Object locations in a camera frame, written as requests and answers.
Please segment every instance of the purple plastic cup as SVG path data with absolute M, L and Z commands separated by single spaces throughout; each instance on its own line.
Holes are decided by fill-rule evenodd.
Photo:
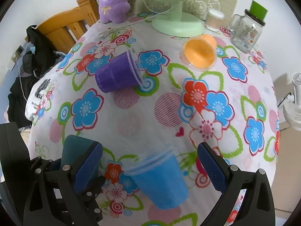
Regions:
M 143 80 L 135 60 L 128 50 L 95 72 L 95 80 L 100 90 L 112 92 L 117 89 L 143 86 Z

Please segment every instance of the black cable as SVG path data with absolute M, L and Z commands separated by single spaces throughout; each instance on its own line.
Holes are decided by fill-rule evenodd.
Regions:
M 279 107 L 283 103 L 283 101 L 287 98 L 288 95 L 292 95 L 292 93 L 289 92 L 288 94 L 286 94 L 286 96 L 281 100 L 281 102 L 277 105 L 277 107 Z

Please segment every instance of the glass mason jar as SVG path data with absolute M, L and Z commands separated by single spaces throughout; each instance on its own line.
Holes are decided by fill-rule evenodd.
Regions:
M 231 43 L 244 53 L 249 53 L 262 33 L 265 22 L 253 16 L 248 9 L 240 16 L 235 14 L 230 22 Z

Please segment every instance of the fan base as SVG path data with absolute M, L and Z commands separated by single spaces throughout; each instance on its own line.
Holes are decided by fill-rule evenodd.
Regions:
M 193 37 L 204 32 L 203 22 L 189 13 L 182 13 L 180 21 L 171 20 L 170 15 L 158 15 L 152 21 L 152 26 L 161 33 L 177 37 Z

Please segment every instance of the table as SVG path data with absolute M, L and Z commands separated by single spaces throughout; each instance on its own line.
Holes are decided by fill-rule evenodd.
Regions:
M 101 224 L 196 226 L 220 196 L 197 159 L 200 142 L 208 142 L 241 170 L 263 168 L 272 184 L 279 149 L 273 83 L 261 51 L 238 51 L 225 28 L 205 31 L 218 44 L 214 67 L 206 72 L 191 69 L 179 57 L 187 38 L 155 31 L 149 16 L 147 12 L 133 16 L 127 23 L 145 20 L 124 28 L 96 23 L 45 76 L 51 81 L 34 117 L 30 155 L 60 158 L 70 134 L 99 141 L 100 169 L 107 178 L 97 197 Z M 144 87 L 101 92 L 96 70 L 126 50 L 141 61 Z M 161 211 L 129 182 L 122 165 L 169 143 L 177 148 L 189 198 L 177 208 Z M 243 196 L 244 191 L 227 225 L 235 219 Z

